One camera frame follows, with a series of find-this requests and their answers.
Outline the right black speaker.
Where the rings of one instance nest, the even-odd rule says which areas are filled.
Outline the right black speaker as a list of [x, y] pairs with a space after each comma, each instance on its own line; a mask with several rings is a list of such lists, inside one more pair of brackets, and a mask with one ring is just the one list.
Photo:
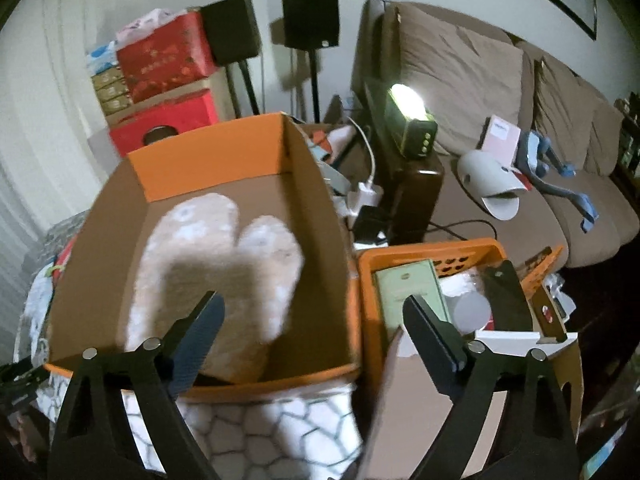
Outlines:
[[284, 44], [308, 55], [314, 121], [320, 122], [318, 51], [340, 44], [340, 0], [281, 0]]

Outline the dark brown side table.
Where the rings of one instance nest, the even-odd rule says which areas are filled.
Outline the dark brown side table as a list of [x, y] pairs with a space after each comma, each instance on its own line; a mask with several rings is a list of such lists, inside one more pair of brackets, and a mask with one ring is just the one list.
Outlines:
[[444, 166], [434, 152], [415, 160], [402, 157], [384, 119], [386, 85], [367, 77], [363, 92], [372, 124], [374, 180], [383, 189], [380, 207], [390, 217], [388, 244], [421, 243], [442, 189]]

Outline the orange plastic basket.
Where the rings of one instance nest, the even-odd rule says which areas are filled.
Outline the orange plastic basket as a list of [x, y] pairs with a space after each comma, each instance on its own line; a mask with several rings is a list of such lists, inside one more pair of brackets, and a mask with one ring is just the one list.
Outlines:
[[364, 362], [381, 368], [402, 324], [401, 306], [416, 294], [462, 335], [499, 353], [522, 356], [541, 348], [554, 356], [577, 335], [544, 296], [542, 281], [559, 249], [521, 278], [492, 238], [466, 242], [375, 248], [358, 260], [362, 297]]

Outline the black pouch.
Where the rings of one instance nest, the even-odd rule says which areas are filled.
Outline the black pouch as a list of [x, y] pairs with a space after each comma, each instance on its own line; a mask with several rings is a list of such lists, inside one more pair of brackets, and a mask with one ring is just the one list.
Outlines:
[[531, 332], [533, 320], [518, 274], [510, 260], [480, 270], [484, 296], [491, 306], [494, 330]]

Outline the green tissue box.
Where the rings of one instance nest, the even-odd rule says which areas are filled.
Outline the green tissue box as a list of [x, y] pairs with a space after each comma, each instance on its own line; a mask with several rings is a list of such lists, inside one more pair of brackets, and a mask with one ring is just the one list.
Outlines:
[[402, 306], [410, 296], [422, 297], [441, 321], [449, 321], [432, 260], [425, 259], [379, 270], [375, 272], [374, 279], [388, 341], [392, 341], [404, 322]]

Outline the pink booklet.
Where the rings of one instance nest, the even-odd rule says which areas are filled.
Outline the pink booklet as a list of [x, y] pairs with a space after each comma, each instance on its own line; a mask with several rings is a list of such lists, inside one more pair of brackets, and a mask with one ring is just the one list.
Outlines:
[[505, 119], [492, 115], [488, 120], [480, 149], [500, 162], [511, 167], [514, 162], [521, 129]]

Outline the patterned white blanket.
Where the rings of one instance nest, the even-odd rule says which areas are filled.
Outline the patterned white blanket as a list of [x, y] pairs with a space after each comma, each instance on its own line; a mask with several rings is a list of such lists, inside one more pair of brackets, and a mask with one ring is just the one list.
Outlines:
[[[25, 304], [25, 323], [28, 309], [37, 305], [41, 311], [44, 300], [52, 298], [52, 275], [48, 272], [54, 257], [78, 233], [86, 214], [81, 212], [58, 223], [36, 246], [37, 266]], [[35, 409], [44, 417], [47, 437], [53, 437], [69, 383], [67, 378], [51, 376], [36, 390]], [[249, 404], [179, 401], [178, 409], [221, 479], [339, 479], [362, 449], [352, 407], [355, 390], [351, 384]], [[122, 400], [143, 465], [163, 474], [136, 397], [124, 393]]]

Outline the red collection box lower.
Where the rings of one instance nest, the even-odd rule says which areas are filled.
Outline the red collection box lower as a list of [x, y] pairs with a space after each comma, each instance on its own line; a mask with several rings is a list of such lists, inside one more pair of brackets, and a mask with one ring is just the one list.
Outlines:
[[117, 153], [130, 152], [166, 138], [218, 122], [212, 92], [208, 89], [161, 102], [134, 113], [110, 128]]

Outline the brown sofa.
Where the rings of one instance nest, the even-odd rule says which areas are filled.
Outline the brown sofa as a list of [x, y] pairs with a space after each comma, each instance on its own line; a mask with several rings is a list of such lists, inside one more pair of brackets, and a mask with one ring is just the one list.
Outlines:
[[639, 232], [612, 181], [622, 113], [552, 55], [437, 6], [367, 0], [352, 85], [395, 245], [495, 237], [514, 263], [614, 257]]

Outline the orange cardboard box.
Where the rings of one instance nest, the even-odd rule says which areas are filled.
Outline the orange cardboard box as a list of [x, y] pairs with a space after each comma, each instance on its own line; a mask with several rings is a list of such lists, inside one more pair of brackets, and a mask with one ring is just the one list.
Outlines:
[[312, 152], [272, 113], [129, 153], [99, 192], [55, 287], [48, 370], [160, 337], [206, 292], [227, 319], [186, 400], [326, 392], [361, 370], [357, 281]]

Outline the black charger adapter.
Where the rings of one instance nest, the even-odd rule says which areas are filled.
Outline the black charger adapter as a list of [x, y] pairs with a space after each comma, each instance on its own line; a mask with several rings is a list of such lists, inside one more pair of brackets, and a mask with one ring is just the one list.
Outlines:
[[387, 240], [390, 217], [378, 206], [364, 205], [352, 226], [354, 242], [361, 245], [382, 245]]

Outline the white round lid jar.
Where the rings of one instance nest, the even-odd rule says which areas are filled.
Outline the white round lid jar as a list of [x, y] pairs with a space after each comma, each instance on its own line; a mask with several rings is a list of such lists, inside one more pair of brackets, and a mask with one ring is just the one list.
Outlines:
[[467, 292], [448, 301], [451, 323], [462, 335], [482, 330], [491, 320], [491, 306], [479, 292]]

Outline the white charger adapter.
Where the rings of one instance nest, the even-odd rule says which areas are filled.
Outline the white charger adapter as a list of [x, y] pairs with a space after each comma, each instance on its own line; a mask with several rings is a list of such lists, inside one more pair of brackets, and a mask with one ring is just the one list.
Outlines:
[[359, 182], [355, 191], [346, 196], [349, 215], [357, 218], [363, 207], [377, 207], [383, 196], [383, 189], [371, 182]]

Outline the left black speaker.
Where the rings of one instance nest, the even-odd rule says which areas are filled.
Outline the left black speaker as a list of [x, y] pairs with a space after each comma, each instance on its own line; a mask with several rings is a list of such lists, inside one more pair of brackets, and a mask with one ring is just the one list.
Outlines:
[[200, 9], [204, 32], [214, 63], [239, 66], [250, 108], [260, 114], [247, 61], [262, 52], [253, 0], [220, 0]]

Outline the beige fuzzy socks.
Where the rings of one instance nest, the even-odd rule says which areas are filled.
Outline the beige fuzzy socks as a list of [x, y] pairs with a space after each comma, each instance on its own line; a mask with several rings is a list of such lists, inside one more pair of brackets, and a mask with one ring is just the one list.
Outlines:
[[124, 347], [165, 335], [209, 290], [224, 298], [224, 322], [201, 372], [235, 385], [258, 382], [282, 335], [305, 258], [273, 216], [239, 226], [234, 200], [208, 193], [167, 211], [146, 241]]

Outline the white slipper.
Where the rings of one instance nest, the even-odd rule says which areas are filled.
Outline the white slipper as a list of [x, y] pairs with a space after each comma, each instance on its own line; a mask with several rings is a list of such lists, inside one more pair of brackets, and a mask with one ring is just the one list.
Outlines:
[[520, 197], [527, 192], [525, 184], [508, 166], [491, 154], [469, 151], [457, 163], [458, 179], [465, 192], [491, 217], [512, 220], [520, 209]]

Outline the stacked small gold boxes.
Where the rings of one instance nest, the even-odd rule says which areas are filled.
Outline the stacked small gold boxes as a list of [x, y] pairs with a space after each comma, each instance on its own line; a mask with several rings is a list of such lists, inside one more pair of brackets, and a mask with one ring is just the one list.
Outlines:
[[126, 79], [119, 66], [102, 70], [91, 77], [91, 82], [105, 116], [119, 113], [132, 105]]

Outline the red gift box upper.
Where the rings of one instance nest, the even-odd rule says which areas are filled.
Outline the red gift box upper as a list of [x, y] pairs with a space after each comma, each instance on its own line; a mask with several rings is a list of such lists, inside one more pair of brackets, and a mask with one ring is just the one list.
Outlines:
[[116, 56], [134, 103], [208, 78], [216, 72], [201, 14], [186, 12]]

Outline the brown cardboard box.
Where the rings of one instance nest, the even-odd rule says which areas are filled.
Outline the brown cardboard box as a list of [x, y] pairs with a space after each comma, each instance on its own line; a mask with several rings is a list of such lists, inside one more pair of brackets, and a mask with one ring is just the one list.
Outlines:
[[[569, 333], [562, 344], [537, 344], [536, 349], [558, 350], [550, 354], [561, 390], [567, 400], [574, 441], [582, 411], [582, 361], [577, 334]], [[506, 411], [506, 392], [495, 392], [486, 422], [474, 444], [462, 479], [471, 479], [489, 465], [491, 447], [497, 441], [501, 416]], [[433, 379], [410, 336], [400, 328], [388, 348], [372, 426], [362, 452], [356, 479], [409, 479], [419, 465], [452, 409], [452, 401], [437, 391]]]

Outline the black speaker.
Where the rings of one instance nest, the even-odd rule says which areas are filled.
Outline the black speaker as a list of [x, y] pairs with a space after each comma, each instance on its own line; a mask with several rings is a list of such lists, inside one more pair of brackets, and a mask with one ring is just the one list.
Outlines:
[[314, 121], [320, 122], [318, 51], [340, 44], [340, 0], [281, 0], [284, 44], [308, 55]]
[[247, 61], [262, 52], [253, 0], [220, 0], [200, 9], [204, 32], [214, 63], [239, 66], [250, 108], [260, 114]]

